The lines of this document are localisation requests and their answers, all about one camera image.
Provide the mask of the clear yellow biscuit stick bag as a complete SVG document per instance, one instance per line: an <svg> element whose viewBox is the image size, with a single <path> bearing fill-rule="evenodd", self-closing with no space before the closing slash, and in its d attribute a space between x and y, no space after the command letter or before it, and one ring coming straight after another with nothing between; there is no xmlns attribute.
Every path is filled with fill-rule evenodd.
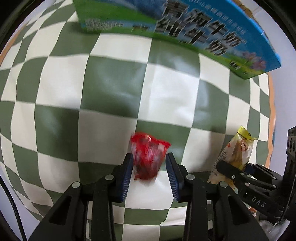
<svg viewBox="0 0 296 241"><path fill-rule="evenodd" d="M235 168L238 168L240 171L243 171L249 162L253 149L253 142L256 139L257 138L253 138L251 136L247 129L241 126L237 130L236 135L219 154L207 182L211 184L218 184L220 181L225 181L231 188L235 189L234 181L221 174L217 170L216 165L219 161L225 161Z"/></svg>

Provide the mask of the small red candy packet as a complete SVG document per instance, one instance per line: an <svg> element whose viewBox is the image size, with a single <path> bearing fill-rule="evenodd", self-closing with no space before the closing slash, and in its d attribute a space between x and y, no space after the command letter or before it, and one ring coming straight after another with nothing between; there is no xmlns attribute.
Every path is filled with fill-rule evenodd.
<svg viewBox="0 0 296 241"><path fill-rule="evenodd" d="M134 133L130 137L130 144L134 179L152 180L155 178L171 144L147 133Z"/></svg>

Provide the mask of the green white checkered tablecloth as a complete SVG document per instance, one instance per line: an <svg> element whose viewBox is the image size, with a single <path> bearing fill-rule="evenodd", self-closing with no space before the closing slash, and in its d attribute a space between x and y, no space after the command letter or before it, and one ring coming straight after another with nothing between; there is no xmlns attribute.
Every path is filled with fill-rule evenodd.
<svg viewBox="0 0 296 241"><path fill-rule="evenodd" d="M263 165L269 116L266 74L243 80L181 46L85 33L72 1L56 1L1 63L1 171L30 235L70 184L122 163L135 132L201 172L244 126L256 138L250 162Z"/></svg>

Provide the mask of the blue green milk carton box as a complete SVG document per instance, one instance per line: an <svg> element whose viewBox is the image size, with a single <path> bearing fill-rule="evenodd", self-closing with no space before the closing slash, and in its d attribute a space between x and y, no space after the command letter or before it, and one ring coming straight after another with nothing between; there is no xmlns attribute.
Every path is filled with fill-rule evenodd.
<svg viewBox="0 0 296 241"><path fill-rule="evenodd" d="M74 1L74 7L83 30L179 44L243 79L281 67L264 30L238 1Z"/></svg>

